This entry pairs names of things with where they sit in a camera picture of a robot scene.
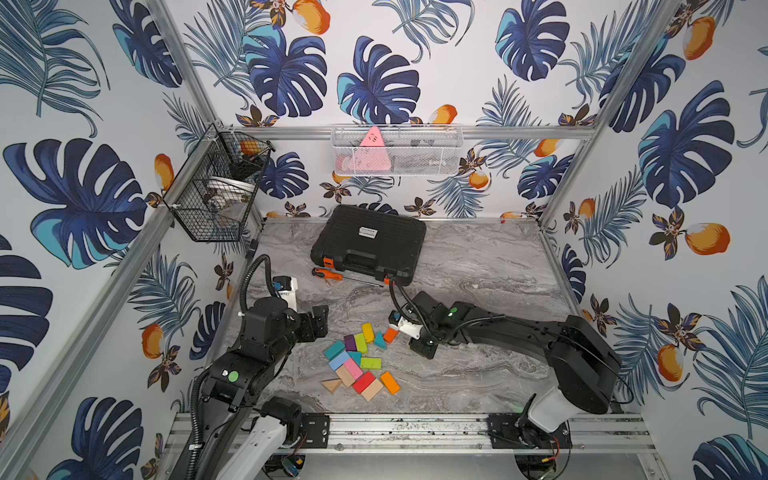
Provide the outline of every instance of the orange screwdriver handle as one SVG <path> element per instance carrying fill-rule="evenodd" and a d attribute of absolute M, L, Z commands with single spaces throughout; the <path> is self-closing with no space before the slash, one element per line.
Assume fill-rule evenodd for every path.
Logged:
<path fill-rule="evenodd" d="M 341 273 L 334 273 L 324 268 L 313 268 L 312 275 L 318 276 L 319 278 L 324 278 L 327 280 L 335 280 L 337 282 L 344 278 L 343 276 L 341 276 Z"/>

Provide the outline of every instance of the black plastic case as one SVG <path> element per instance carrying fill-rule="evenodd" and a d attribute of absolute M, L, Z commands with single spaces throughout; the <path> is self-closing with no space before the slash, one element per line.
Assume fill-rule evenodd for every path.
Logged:
<path fill-rule="evenodd" d="M 364 273 L 382 282 L 394 275 L 405 286 L 413 280 L 426 230 L 414 218 L 339 205 L 312 246 L 310 258 L 317 266 Z"/>

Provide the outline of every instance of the blue wooden block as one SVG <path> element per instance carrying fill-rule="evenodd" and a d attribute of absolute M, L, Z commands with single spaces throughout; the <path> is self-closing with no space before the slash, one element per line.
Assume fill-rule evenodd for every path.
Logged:
<path fill-rule="evenodd" d="M 382 335 L 381 332 L 376 332 L 376 337 L 373 339 L 373 344 L 382 350 L 386 350 L 386 342 L 384 341 L 384 335 Z"/>
<path fill-rule="evenodd" d="M 328 348 L 328 350 L 326 350 L 326 358 L 328 360 L 333 360 L 333 357 L 339 355 L 343 351 L 344 351 L 344 343 L 342 343 L 341 340 L 337 340 L 336 343 L 331 345 Z"/>
<path fill-rule="evenodd" d="M 344 351 L 341 352 L 339 355 L 333 357 L 333 360 L 330 361 L 328 365 L 330 365 L 331 369 L 335 372 L 339 369 L 340 366 L 344 365 L 344 362 L 349 360 L 349 354 Z"/>
<path fill-rule="evenodd" d="M 360 352 L 347 352 L 349 356 L 352 357 L 352 360 L 357 363 L 357 366 L 360 366 L 360 359 L 362 358 L 362 353 Z"/>

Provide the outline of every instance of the purple wooden block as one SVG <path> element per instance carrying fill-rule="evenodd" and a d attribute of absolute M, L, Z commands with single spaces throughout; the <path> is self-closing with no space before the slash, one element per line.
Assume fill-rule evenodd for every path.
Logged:
<path fill-rule="evenodd" d="M 347 352 L 356 352 L 357 344 L 355 343 L 355 336 L 354 335 L 344 336 L 344 346 Z"/>

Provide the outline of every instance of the gray marble tabletop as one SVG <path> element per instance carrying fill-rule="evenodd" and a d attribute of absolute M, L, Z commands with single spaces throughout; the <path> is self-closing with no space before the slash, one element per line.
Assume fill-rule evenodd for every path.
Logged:
<path fill-rule="evenodd" d="M 427 360 L 412 352 L 408 337 L 400 334 L 386 351 L 372 344 L 366 355 L 382 359 L 382 370 L 373 372 L 379 376 L 390 371 L 402 388 L 397 395 L 383 390 L 366 402 L 352 388 L 330 394 L 320 382 L 336 374 L 323 352 L 345 335 L 361 333 L 366 322 L 385 332 L 392 301 L 385 288 L 311 275 L 315 265 L 310 250 L 323 226 L 316 220 L 268 221 L 259 238 L 257 254 L 270 255 L 273 275 L 298 279 L 300 312 L 324 303 L 330 307 L 328 336 L 296 346 L 260 403 L 279 395 L 315 412 L 510 412 L 554 383 L 545 364 L 519 353 L 487 345 L 440 346 L 435 358 Z M 462 300 L 517 317 L 562 320 L 568 306 L 537 231 L 535 223 L 524 221 L 427 222 L 419 264 L 406 291 L 413 297 L 424 290 L 446 305 Z M 260 268 L 248 289 L 249 303 L 265 295 Z M 239 327 L 239 322 L 229 322 L 224 345 L 232 345 Z"/>

